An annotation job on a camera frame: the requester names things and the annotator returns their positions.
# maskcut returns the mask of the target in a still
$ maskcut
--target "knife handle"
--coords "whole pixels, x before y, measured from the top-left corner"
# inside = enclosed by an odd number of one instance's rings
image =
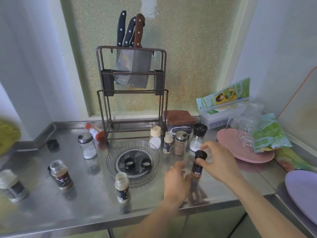
[[[131,40],[130,40],[129,46],[130,46],[130,47],[134,47],[134,32],[133,32],[132,38],[131,38]]]
[[[125,17],[126,11],[122,11],[118,21],[118,30],[117,30],[117,46],[122,47],[122,42],[125,34]]]
[[[135,20],[136,20],[136,17],[133,17],[133,18],[131,18],[131,20],[129,22],[128,29],[126,31],[126,35],[125,35],[124,42],[123,42],[124,47],[128,47],[130,44],[130,40],[131,40],[131,37],[133,34],[133,29],[135,26]]]
[[[134,47],[142,47],[141,40],[143,35],[143,25],[145,23],[145,17],[139,13],[136,16],[135,31],[134,31]]]

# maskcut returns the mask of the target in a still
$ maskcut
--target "black label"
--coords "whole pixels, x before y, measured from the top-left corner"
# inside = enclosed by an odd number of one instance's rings
[[[170,152],[172,150],[172,143],[166,143],[164,142],[164,148],[166,152]]]
[[[129,186],[125,190],[117,190],[120,200],[126,200],[130,196]]]
[[[72,179],[70,178],[68,171],[66,171],[66,173],[60,177],[55,177],[55,180],[59,187],[68,186],[72,182]]]
[[[201,175],[201,172],[202,172],[202,171],[203,171],[203,168],[202,168],[200,165],[194,163],[193,168],[192,168],[192,172],[193,172],[195,175]]]
[[[11,186],[10,188],[5,189],[5,193],[10,197],[10,199],[15,199],[24,194],[24,186],[21,184],[20,181],[16,182],[15,185]]]

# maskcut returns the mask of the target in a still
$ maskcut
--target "textured glass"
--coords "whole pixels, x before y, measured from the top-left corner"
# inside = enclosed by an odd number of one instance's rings
[[[129,20],[140,12],[141,0],[61,0],[84,95],[91,114],[99,114],[101,89],[95,49],[116,45],[122,10]],[[146,19],[142,46],[167,52],[165,88],[168,109],[197,111],[196,98],[215,91],[240,0],[157,0],[158,16]],[[105,68],[115,69],[116,53],[104,53]],[[160,53],[151,69],[159,67]],[[115,85],[116,89],[133,89]],[[153,88],[149,77],[147,89]],[[154,95],[115,95],[111,111],[154,111]]]

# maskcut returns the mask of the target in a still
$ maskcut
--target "black wire rack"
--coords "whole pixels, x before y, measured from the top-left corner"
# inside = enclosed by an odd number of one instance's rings
[[[130,49],[130,50],[145,50],[154,52],[161,52],[161,69],[149,71],[148,73],[142,72],[121,72],[112,69],[105,69],[103,61],[103,49],[110,50],[113,53],[114,49]],[[97,91],[99,108],[101,113],[103,130],[106,133],[105,143],[108,144],[109,140],[120,139],[135,139],[135,138],[148,138],[149,136],[133,136],[133,137],[109,137],[110,133],[124,133],[124,132],[138,132],[150,131],[152,125],[159,125],[161,127],[161,135],[166,131],[166,118],[163,120],[163,110],[167,111],[168,103],[168,90],[165,89],[165,70],[166,70],[166,51],[156,48],[137,48],[137,47],[119,47],[119,46],[99,46],[96,48],[97,63],[99,68],[100,82],[102,90]],[[114,89],[114,75],[149,75],[154,78],[154,87],[152,90],[115,90]],[[111,109],[109,98],[119,94],[153,94],[159,96],[158,102],[158,117],[151,119],[135,119],[135,120],[113,120],[111,116]],[[148,128],[126,128],[126,124],[133,123],[148,123]]]

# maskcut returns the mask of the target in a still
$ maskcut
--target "pink plate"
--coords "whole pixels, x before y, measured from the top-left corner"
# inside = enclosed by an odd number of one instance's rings
[[[274,151],[254,153],[250,148],[238,145],[236,141],[238,133],[235,128],[222,129],[217,133],[220,144],[229,149],[239,160],[250,163],[265,163],[274,158]]]

